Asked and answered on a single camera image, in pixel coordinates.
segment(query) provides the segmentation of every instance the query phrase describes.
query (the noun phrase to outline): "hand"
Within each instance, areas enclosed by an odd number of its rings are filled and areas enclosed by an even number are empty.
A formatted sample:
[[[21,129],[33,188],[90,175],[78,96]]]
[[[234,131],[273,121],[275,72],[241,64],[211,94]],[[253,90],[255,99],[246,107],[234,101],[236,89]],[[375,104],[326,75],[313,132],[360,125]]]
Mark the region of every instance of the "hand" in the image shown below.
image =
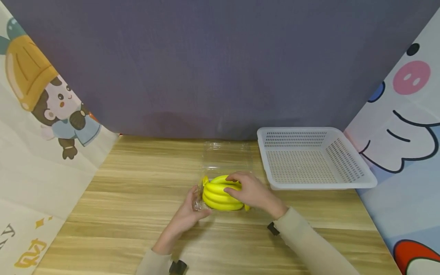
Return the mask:
[[[268,212],[274,220],[281,218],[287,212],[287,206],[253,174],[249,172],[235,172],[230,174],[226,180],[239,181],[242,184],[241,191],[227,187],[224,189],[226,193],[244,204]]]
[[[211,209],[195,211],[193,209],[194,200],[197,198],[197,185],[189,190],[183,204],[179,207],[174,217],[167,227],[163,230],[157,243],[153,246],[153,251],[157,254],[168,255],[180,238],[182,233],[191,229],[199,220],[211,214]]]

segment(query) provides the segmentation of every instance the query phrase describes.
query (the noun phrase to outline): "banana bunch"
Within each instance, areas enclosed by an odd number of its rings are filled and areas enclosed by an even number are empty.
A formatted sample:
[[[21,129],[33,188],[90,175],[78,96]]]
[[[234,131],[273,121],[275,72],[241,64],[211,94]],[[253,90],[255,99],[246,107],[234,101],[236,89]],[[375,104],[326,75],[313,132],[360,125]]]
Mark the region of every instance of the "banana bunch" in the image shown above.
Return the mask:
[[[226,178],[227,175],[218,176],[209,181],[208,177],[205,176],[203,178],[203,201],[207,206],[216,210],[233,211],[239,210],[244,206],[246,211],[248,211],[249,206],[244,205],[242,202],[223,191],[226,187],[240,191],[242,189],[242,184],[238,181],[227,181]]]

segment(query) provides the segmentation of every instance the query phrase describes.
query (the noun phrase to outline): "purple backdrop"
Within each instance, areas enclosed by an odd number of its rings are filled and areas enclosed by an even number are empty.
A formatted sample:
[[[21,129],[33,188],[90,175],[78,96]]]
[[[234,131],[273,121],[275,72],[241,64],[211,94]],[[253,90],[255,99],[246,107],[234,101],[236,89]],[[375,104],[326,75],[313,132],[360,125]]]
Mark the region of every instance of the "purple backdrop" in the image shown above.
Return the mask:
[[[115,132],[344,129],[440,0],[2,0]]]

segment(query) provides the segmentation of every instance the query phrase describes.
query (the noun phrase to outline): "white plastic basket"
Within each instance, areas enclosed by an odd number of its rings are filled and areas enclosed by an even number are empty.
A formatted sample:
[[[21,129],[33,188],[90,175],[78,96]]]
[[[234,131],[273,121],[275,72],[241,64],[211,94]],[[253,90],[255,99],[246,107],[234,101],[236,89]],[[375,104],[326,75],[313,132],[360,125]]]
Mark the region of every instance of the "white plastic basket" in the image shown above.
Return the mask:
[[[274,190],[372,188],[378,181],[336,128],[264,127],[257,131]]]

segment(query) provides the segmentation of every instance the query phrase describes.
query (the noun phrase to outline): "yellow banana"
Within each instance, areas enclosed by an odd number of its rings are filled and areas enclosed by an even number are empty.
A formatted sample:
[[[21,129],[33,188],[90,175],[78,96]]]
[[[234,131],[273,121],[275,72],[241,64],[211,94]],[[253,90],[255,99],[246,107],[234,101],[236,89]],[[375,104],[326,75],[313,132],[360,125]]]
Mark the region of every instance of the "yellow banana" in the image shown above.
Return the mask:
[[[218,177],[216,177],[216,178],[213,178],[213,179],[211,180],[211,183],[214,183],[214,184],[230,184],[230,185],[240,185],[240,184],[241,184],[241,183],[238,182],[238,181],[233,182],[233,181],[228,181],[228,180],[226,180],[226,178],[227,178],[228,176],[229,176],[229,175],[223,175],[223,176],[218,176]]]
[[[228,194],[225,195],[218,195],[212,192],[203,192],[207,199],[218,202],[218,203],[241,203],[239,200],[233,198],[232,196],[229,196]]]
[[[223,191],[226,187],[235,189],[237,191],[240,191],[242,189],[241,186],[237,186],[237,185],[227,185],[227,184],[213,184],[213,183],[207,183],[204,187],[204,190],[207,190],[211,193],[215,193],[218,195],[223,195],[223,196],[230,196],[228,193],[226,193],[225,191]]]
[[[205,184],[209,183],[208,176],[204,176],[204,177],[203,177],[203,179],[202,179],[202,183],[203,183],[203,186],[205,186]]]
[[[210,200],[209,198],[207,198],[204,192],[202,195],[202,199],[206,203],[207,206],[209,206],[213,209],[222,210],[222,211],[234,211],[234,210],[239,210],[243,207],[243,204],[241,202],[239,202],[239,203],[214,202],[214,201]]]
[[[244,206],[245,210],[249,211],[250,207],[248,205],[244,205],[224,191],[226,187],[237,191],[242,189],[240,182],[227,181],[227,177],[228,175],[218,176],[211,181],[209,181],[207,176],[203,177],[203,201],[207,206],[217,210],[233,211],[239,210]]]

